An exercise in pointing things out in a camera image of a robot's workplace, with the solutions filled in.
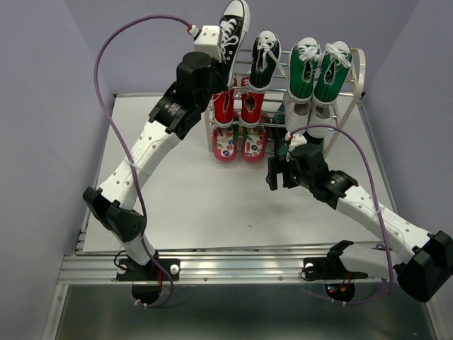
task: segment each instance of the red sneaker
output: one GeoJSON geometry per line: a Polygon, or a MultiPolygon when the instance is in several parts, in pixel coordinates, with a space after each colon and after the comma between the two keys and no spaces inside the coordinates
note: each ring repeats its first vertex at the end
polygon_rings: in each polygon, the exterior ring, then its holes
{"type": "MultiPolygon", "coordinates": [[[[233,86],[238,84],[233,78],[233,86]]],[[[214,95],[214,122],[219,128],[225,129],[231,125],[234,118],[234,90],[228,90],[214,95]]]]}
{"type": "MultiPolygon", "coordinates": [[[[248,76],[242,78],[241,86],[248,87],[248,76]]],[[[251,90],[242,90],[241,124],[246,128],[254,128],[261,118],[264,93],[253,93],[251,90]]]]}

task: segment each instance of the lavender wall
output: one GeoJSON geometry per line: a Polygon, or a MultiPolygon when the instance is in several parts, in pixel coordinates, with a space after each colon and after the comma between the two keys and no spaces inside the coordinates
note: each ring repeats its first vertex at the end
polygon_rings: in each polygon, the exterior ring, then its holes
{"type": "Polygon", "coordinates": [[[61,0],[0,1],[0,60],[0,337],[40,339],[107,127],[61,0]]]}
{"type": "MultiPolygon", "coordinates": [[[[229,0],[65,0],[87,45],[95,55],[118,27],[153,13],[181,16],[202,25],[217,25],[229,0]]],[[[251,29],[244,47],[251,48],[265,29],[279,35],[289,50],[306,36],[322,45],[344,40],[367,55],[367,82],[371,82],[399,33],[411,16],[416,0],[247,0],[251,29]]],[[[176,76],[176,66],[192,50],[190,36],[180,23],[142,23],[122,33],[108,48],[101,69],[114,93],[162,92],[176,76]]]]}
{"type": "MultiPolygon", "coordinates": [[[[450,235],[452,16],[453,2],[421,0],[365,96],[400,213],[450,235]]],[[[453,279],[438,298],[453,327],[453,279]]]]}

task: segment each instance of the black mounting bracket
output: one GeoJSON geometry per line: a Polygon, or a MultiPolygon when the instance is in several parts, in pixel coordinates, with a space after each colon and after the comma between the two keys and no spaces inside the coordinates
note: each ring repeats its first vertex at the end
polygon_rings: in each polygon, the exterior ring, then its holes
{"type": "MultiPolygon", "coordinates": [[[[354,242],[341,241],[333,246],[325,257],[305,258],[302,271],[305,275],[304,280],[344,280],[347,278],[350,272],[341,263],[340,255],[351,244],[354,244],[354,242]]],[[[365,279],[368,278],[368,274],[356,271],[352,273],[352,278],[365,279]]]]}
{"type": "MultiPolygon", "coordinates": [[[[171,273],[170,267],[173,265],[180,268],[180,259],[156,259],[157,262],[170,274],[173,281],[179,280],[179,269],[177,273],[171,273]]],[[[159,279],[159,269],[152,261],[148,262],[145,266],[140,266],[132,259],[120,259],[119,266],[124,267],[124,273],[117,273],[116,280],[120,282],[132,281],[157,281],[159,279]]],[[[162,281],[169,281],[169,279],[162,275],[162,281]]]]}

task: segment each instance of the green sneaker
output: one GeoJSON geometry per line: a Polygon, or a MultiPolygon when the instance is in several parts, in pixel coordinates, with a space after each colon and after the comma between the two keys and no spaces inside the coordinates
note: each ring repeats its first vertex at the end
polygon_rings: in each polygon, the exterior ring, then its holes
{"type": "Polygon", "coordinates": [[[314,88],[313,102],[322,107],[332,105],[337,99],[351,68],[352,55],[348,44],[337,41],[326,44],[321,60],[321,74],[314,88]]]}
{"type": "Polygon", "coordinates": [[[296,104],[304,104],[311,98],[320,49],[318,40],[304,38],[291,50],[288,95],[296,104]]]}

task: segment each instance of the shoe rack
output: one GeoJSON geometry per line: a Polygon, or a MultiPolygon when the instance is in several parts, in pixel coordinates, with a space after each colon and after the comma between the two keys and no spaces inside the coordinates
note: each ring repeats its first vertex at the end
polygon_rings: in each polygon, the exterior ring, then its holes
{"type": "MultiPolygon", "coordinates": [[[[251,52],[252,50],[240,50],[240,54],[238,55],[238,60],[236,61],[235,64],[235,73],[234,75],[238,79],[238,83],[241,82],[241,77],[247,76],[246,71],[250,69],[252,65],[251,60],[251,52]]],[[[365,54],[362,49],[360,48],[351,48],[351,53],[352,53],[352,65],[349,71],[348,76],[346,77],[345,83],[343,84],[343,87],[341,89],[341,92],[339,96],[341,97],[348,97],[351,98],[351,101],[349,103],[348,108],[344,113],[339,114],[338,112],[338,105],[335,102],[331,106],[331,115],[333,116],[333,121],[335,122],[336,126],[340,129],[343,129],[345,126],[346,122],[348,121],[348,118],[350,117],[350,114],[352,113],[352,110],[354,107],[357,105],[357,102],[359,99],[362,97],[362,92],[363,92],[363,85],[365,81],[365,69],[366,69],[366,60],[365,60],[365,54]]],[[[282,51],[282,57],[280,58],[282,61],[288,60],[290,52],[289,51],[282,51]]],[[[287,74],[289,74],[289,69],[288,69],[288,63],[287,62],[282,62],[282,66],[285,68],[285,71],[287,74]]],[[[246,90],[246,87],[243,86],[232,86],[231,89],[235,90],[246,90]]],[[[271,103],[274,106],[275,105],[280,105],[283,101],[283,93],[287,92],[287,77],[279,75],[278,71],[276,70],[274,75],[273,75],[273,82],[271,84],[271,87],[268,91],[266,91],[265,96],[264,96],[264,102],[263,102],[263,107],[265,108],[267,103],[271,103]],[[281,94],[281,96],[278,96],[279,98],[275,98],[275,94],[281,94]]],[[[241,97],[240,96],[235,96],[235,102],[241,102],[241,97]]],[[[275,110],[265,110],[263,109],[261,113],[265,113],[269,116],[269,118],[272,120],[275,115],[284,115],[285,113],[278,112],[277,109],[275,110]]],[[[209,152],[212,152],[212,128],[211,125],[214,123],[214,105],[212,101],[207,107],[207,110],[205,111],[205,125],[206,125],[206,137],[207,137],[207,147],[209,152]]],[[[234,121],[233,125],[241,125],[239,121],[234,121]]],[[[259,126],[267,127],[267,128],[285,128],[285,125],[281,124],[274,124],[274,123],[260,123],[259,126]]],[[[330,152],[332,149],[332,146],[335,144],[339,132],[331,130],[329,133],[332,134],[331,139],[328,143],[324,144],[324,154],[327,156],[327,154],[330,152]]],[[[243,135],[242,131],[239,133],[239,137],[241,138],[243,135]]],[[[238,152],[241,150],[241,143],[238,142],[238,152]]],[[[269,135],[268,137],[268,145],[266,146],[266,154],[273,154],[273,136],[269,135]]]]}

